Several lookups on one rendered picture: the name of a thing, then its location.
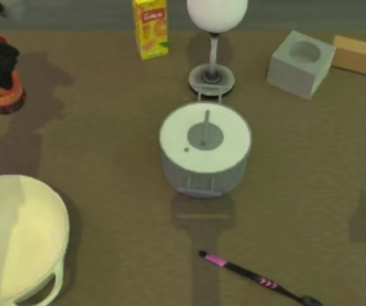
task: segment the red can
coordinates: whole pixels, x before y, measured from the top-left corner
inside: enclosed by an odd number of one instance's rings
[[[6,43],[6,40],[0,36],[0,42]],[[13,86],[10,89],[0,88],[0,114],[11,114],[22,108],[26,102],[26,91],[20,83],[17,71],[11,73]]]

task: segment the yellow carton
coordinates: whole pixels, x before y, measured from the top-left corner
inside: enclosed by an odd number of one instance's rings
[[[142,59],[168,53],[166,0],[132,0],[136,44]]]

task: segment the lamp base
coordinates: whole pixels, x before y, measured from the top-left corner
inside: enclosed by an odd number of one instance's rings
[[[217,98],[227,95],[235,85],[234,74],[226,66],[217,65],[218,78],[210,78],[209,64],[202,64],[190,72],[189,86],[197,94]]]

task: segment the black and pink toothbrush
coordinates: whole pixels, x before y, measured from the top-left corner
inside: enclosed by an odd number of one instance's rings
[[[226,268],[243,277],[251,279],[253,282],[256,282],[260,286],[266,287],[269,290],[272,290],[272,291],[278,292],[284,296],[287,296],[288,298],[291,298],[292,300],[302,304],[303,306],[323,306],[321,302],[319,302],[318,300],[315,300],[314,298],[311,298],[310,296],[299,297],[297,295],[294,295],[293,293],[289,292],[282,286],[278,285],[276,282],[273,282],[272,280],[262,277],[262,276],[258,275],[257,273],[254,273],[254,272],[248,271],[244,268],[241,268],[240,266],[234,265],[233,263],[230,263],[229,261],[219,258],[213,254],[209,254],[205,251],[200,251],[198,254],[202,258],[206,259],[207,261],[209,261],[217,266],[220,266],[221,268]]]

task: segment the brown table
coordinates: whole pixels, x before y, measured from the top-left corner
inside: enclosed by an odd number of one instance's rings
[[[238,83],[224,102],[254,145],[241,185],[203,202],[166,183],[157,136],[196,99],[187,75],[207,60],[204,33],[171,33],[170,55],[148,61],[132,32],[4,34],[29,99],[0,116],[0,173],[44,180],[71,214],[54,305],[295,305],[202,261],[206,249],[325,305],[366,306],[366,76],[332,69],[304,101],[264,79],[287,32],[225,35],[219,58]]]

